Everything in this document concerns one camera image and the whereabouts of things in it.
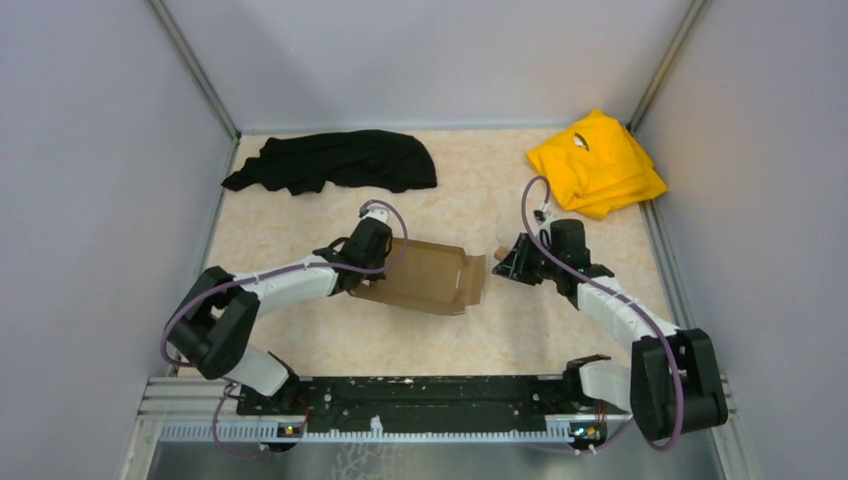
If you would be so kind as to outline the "brown cardboard paper box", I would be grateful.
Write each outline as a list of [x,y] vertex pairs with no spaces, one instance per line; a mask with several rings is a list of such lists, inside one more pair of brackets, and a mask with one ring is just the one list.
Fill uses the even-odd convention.
[[381,280],[370,281],[349,295],[383,305],[442,316],[457,316],[481,302],[487,258],[463,248],[393,238],[386,262],[395,266]]

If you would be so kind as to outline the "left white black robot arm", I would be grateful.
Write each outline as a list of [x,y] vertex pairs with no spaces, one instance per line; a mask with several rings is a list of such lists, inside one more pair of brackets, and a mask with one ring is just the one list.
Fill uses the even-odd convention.
[[397,265],[391,218],[398,211],[382,200],[360,207],[353,232],[291,264],[231,274],[219,266],[202,272],[164,327],[160,353],[174,366],[193,367],[205,379],[224,379],[260,394],[277,414],[300,399],[295,373],[273,354],[251,345],[261,317],[305,300],[350,292],[378,281]]

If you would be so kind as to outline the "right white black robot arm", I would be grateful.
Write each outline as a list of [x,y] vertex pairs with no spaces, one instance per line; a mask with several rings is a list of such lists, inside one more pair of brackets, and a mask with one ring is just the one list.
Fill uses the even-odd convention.
[[579,220],[537,210],[539,230],[499,248],[494,275],[525,285],[551,281],[576,310],[630,353],[627,366],[597,354],[570,361],[563,398],[576,412],[612,405],[632,415],[642,436],[667,446],[681,435],[729,418],[715,349],[699,328],[682,329],[625,292],[615,274],[592,261]]

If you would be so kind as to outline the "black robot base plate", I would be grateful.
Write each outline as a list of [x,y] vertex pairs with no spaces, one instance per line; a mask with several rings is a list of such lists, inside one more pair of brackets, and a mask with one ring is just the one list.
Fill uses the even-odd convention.
[[272,396],[244,387],[237,400],[242,416],[303,416],[321,434],[365,432],[374,417],[392,434],[539,433],[549,416],[619,411],[560,375],[301,377]]

